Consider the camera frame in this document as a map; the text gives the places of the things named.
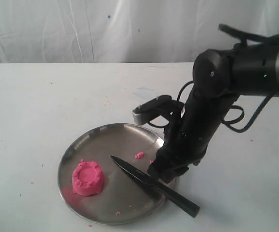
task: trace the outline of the pink molded dough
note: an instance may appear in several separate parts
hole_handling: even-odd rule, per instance
[[[143,158],[144,157],[144,152],[139,152],[136,156],[135,156],[135,158],[137,158],[138,160],[139,159],[141,159],[141,158]]]
[[[92,162],[85,162],[83,159],[73,171],[72,185],[74,191],[81,196],[89,196],[102,191],[104,174],[99,165]]]

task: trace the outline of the metal plate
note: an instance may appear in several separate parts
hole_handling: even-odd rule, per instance
[[[155,158],[163,142],[154,132],[132,124],[109,124],[90,130],[75,140],[62,157],[58,169],[62,198],[76,214],[100,224],[126,224],[149,215],[162,206],[165,197],[150,188],[141,188],[109,155],[122,158],[147,173],[149,160]],[[144,157],[135,159],[141,151]],[[82,197],[73,193],[72,172],[81,159],[96,161],[104,172],[105,183],[100,194]],[[173,188],[174,181],[167,186]]]

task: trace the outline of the knife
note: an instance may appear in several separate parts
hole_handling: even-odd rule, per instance
[[[134,178],[144,183],[145,185],[150,186],[151,188],[154,188],[155,190],[162,193],[166,198],[168,198],[170,201],[176,204],[180,209],[182,209],[184,212],[189,214],[191,217],[195,218],[197,216],[200,209],[198,205],[186,199],[185,197],[181,196],[180,194],[170,189],[169,187],[163,185],[159,181],[152,179],[150,176],[143,173],[141,170],[137,169],[131,164],[123,161],[122,159],[116,156],[110,156],[110,158],[123,171],[129,173],[130,175],[132,175]]]

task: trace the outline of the white table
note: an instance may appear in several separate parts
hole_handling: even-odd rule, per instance
[[[102,226],[61,199],[58,164],[77,137],[133,123],[133,108],[157,95],[176,97],[191,79],[191,63],[0,64],[0,232],[279,231],[277,98],[246,133],[220,126],[200,165],[180,178],[178,192],[201,206],[196,219],[167,202],[138,222]],[[240,127],[262,99],[241,97]]]

